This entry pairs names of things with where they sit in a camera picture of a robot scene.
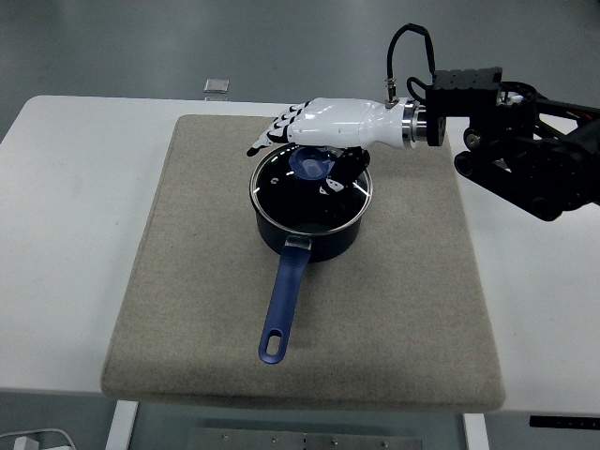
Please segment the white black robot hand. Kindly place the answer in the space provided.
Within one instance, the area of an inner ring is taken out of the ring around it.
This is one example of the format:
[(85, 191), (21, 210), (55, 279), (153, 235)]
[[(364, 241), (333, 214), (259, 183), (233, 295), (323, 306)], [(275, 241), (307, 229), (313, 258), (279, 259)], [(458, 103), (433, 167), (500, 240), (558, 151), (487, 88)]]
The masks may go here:
[(388, 109), (373, 100), (318, 97), (283, 111), (247, 155), (253, 157), (275, 143), (338, 149), (367, 149), (374, 143), (411, 147), (413, 138), (407, 126), (410, 108), (406, 101)]

